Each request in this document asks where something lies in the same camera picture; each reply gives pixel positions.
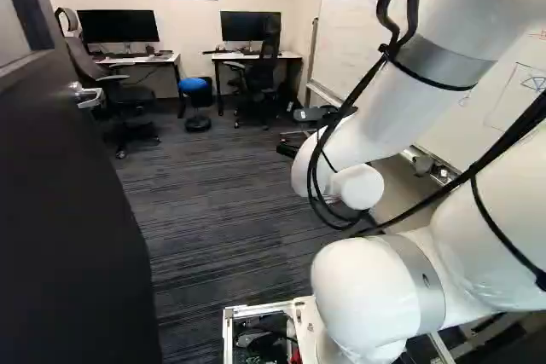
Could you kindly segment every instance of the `blue cushion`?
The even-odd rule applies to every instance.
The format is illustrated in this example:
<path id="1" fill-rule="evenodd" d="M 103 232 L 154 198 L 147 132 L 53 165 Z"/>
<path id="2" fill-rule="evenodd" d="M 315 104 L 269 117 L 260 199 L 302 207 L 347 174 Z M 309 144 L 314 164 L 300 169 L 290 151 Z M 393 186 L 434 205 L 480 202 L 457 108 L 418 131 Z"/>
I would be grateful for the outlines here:
<path id="1" fill-rule="evenodd" d="M 184 78 L 178 82 L 178 89 L 183 93 L 203 90 L 207 87 L 207 82 L 204 79 L 197 77 Z"/>

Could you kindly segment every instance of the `desk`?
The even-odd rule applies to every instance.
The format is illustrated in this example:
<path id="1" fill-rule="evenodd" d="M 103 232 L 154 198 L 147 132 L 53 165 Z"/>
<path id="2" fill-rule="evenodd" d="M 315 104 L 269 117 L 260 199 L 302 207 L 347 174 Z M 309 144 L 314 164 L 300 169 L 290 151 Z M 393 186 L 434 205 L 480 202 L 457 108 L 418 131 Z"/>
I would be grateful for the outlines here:
<path id="1" fill-rule="evenodd" d="M 225 61 L 249 62 L 259 59 L 259 55 L 244 55 L 242 53 L 215 53 L 212 56 L 214 63 L 214 74 L 216 77 L 216 95 L 218 100 L 218 115 L 224 115 L 224 101 L 222 100 L 222 92 L 220 89 L 220 64 Z M 294 66 L 301 64 L 302 57 L 292 51 L 283 51 L 277 57 L 278 60 L 287 62 L 287 80 L 291 82 L 294 94 L 297 94 L 297 87 L 293 84 L 295 79 Z"/>
<path id="2" fill-rule="evenodd" d="M 174 76 L 176 79 L 176 85 L 177 89 L 176 94 L 180 96 L 180 93 L 178 93 L 178 82 L 180 81 L 180 72 L 178 70 L 178 65 L 180 64 L 180 54 L 174 53 L 171 55 L 168 59 L 156 57 L 154 55 L 151 56 L 145 56 L 145 57 L 105 57 L 104 59 L 100 61 L 95 61 L 96 64 L 103 64 L 103 65 L 111 65 L 111 64 L 134 64 L 135 66 L 171 66 L 174 71 Z M 185 110 L 185 102 L 183 98 L 181 98 L 181 106 L 180 106 L 180 114 L 183 115 L 183 111 Z"/>

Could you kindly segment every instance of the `keyboard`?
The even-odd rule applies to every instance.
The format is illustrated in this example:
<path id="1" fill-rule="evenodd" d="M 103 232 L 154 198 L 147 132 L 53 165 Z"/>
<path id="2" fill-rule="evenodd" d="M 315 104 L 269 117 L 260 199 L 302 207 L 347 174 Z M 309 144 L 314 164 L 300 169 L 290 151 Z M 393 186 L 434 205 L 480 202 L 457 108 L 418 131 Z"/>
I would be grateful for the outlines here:
<path id="1" fill-rule="evenodd" d="M 111 59 L 131 59 L 133 57 L 148 57 L 148 53 L 106 53 L 106 57 Z"/>

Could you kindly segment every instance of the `whiteboard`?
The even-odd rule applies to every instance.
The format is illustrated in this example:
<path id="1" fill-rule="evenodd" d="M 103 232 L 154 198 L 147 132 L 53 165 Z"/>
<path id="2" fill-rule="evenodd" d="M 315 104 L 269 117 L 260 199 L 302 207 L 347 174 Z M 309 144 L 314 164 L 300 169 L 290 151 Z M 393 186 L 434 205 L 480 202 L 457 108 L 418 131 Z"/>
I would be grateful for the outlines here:
<path id="1" fill-rule="evenodd" d="M 345 99 L 380 57 L 390 32 L 375 17 L 377 0 L 322 0 L 311 84 Z M 389 15 L 405 23 L 405 0 L 392 0 Z M 417 147 L 458 170 L 478 159 L 546 84 L 546 30 L 533 28 L 426 132 Z"/>

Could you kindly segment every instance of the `gray band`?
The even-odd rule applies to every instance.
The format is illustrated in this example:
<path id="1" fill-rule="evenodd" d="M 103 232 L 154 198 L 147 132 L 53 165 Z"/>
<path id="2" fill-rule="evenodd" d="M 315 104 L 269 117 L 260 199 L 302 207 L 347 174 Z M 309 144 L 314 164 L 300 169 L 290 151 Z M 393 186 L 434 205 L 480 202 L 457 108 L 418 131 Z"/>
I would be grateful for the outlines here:
<path id="1" fill-rule="evenodd" d="M 496 63 L 459 55 L 419 34 L 398 51 L 396 61 L 421 77 L 456 87 L 475 85 Z"/>
<path id="2" fill-rule="evenodd" d="M 414 242 L 400 234 L 386 234 L 377 239 L 384 240 L 400 256 L 415 282 L 421 310 L 416 335 L 441 328 L 445 321 L 444 289 L 428 257 Z"/>

